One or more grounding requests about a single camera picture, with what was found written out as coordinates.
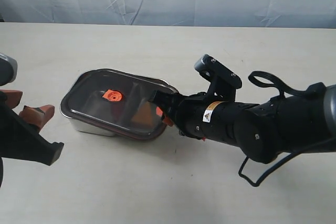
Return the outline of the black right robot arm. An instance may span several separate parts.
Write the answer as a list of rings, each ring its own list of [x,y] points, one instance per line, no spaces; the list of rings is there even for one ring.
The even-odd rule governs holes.
[[[280,153],[335,151],[335,86],[318,82],[300,91],[273,74],[254,71],[253,84],[279,93],[253,104],[235,101],[240,77],[216,74],[208,80],[207,92],[185,96],[156,90],[149,100],[183,135],[237,146],[259,163],[270,163]]]

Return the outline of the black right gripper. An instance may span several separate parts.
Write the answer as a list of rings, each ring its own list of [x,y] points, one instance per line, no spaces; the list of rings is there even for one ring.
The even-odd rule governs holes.
[[[193,95],[155,90],[149,101],[167,126],[175,125],[187,137],[210,140],[233,140],[236,116],[236,89],[215,77],[207,92]]]

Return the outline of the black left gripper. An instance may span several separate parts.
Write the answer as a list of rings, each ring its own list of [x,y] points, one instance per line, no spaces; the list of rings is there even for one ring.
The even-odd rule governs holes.
[[[52,165],[59,157],[64,143],[50,143],[41,135],[41,129],[55,114],[55,107],[40,107],[13,111],[21,101],[20,90],[1,89],[1,157]]]

